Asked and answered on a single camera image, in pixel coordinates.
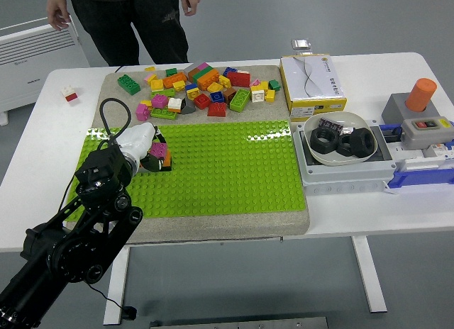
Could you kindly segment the person's left hand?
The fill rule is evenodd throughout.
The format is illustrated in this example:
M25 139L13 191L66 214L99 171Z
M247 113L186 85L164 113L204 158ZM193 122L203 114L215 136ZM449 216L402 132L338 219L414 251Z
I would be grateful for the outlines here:
M194 16L201 0L180 0L185 16Z

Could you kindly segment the person's right hand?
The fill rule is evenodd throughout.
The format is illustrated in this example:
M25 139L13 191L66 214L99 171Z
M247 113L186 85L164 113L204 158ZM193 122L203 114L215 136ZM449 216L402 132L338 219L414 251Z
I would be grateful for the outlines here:
M56 31L68 28L72 22L67 10L67 0L47 0L46 13L48 23Z

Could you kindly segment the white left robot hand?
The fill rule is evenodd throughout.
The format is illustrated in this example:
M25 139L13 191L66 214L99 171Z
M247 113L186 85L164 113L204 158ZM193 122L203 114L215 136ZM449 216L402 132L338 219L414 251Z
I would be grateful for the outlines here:
M157 126L145 122L126 129L116 139L133 174L171 170L171 155L166 139Z

